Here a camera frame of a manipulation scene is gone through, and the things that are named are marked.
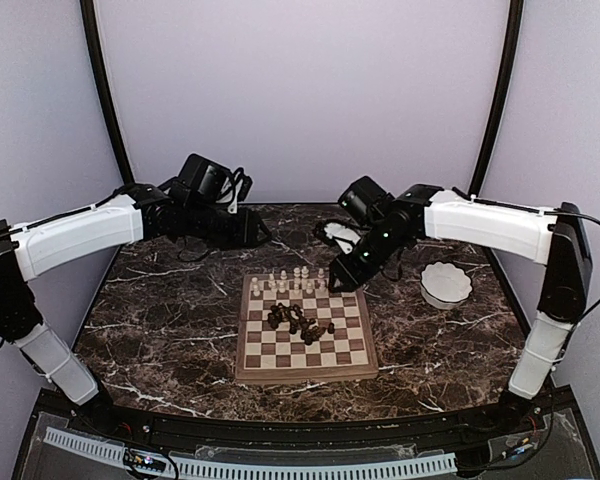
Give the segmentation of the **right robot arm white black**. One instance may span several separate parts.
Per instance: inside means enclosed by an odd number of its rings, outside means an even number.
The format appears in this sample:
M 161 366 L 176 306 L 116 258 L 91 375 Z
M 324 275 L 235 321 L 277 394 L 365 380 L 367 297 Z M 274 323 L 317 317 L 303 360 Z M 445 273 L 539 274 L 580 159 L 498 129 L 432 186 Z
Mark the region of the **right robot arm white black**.
M 363 176 L 340 196 L 351 223 L 327 220 L 316 228 L 341 252 L 329 265 L 328 288 L 353 292 L 380 273 L 396 252 L 423 239 L 455 240 L 509 252 L 544 266 L 536 319 L 508 383 L 508 397 L 490 413 L 501 434 L 514 432 L 559 362 L 588 304 L 592 254 L 586 215 L 574 204 L 558 208 L 506 204 L 460 190 L 416 184 L 399 196 Z

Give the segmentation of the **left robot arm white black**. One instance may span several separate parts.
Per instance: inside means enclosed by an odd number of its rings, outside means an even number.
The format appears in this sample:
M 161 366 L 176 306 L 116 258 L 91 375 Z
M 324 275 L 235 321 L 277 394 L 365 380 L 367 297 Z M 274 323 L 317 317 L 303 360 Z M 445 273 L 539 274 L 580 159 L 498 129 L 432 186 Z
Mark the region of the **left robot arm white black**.
M 71 343 L 114 250 L 159 237 L 232 250 L 256 248 L 271 233 L 247 206 L 186 206 L 149 184 L 42 220 L 0 220 L 0 340 L 81 408 L 100 436 L 114 435 L 121 415 Z

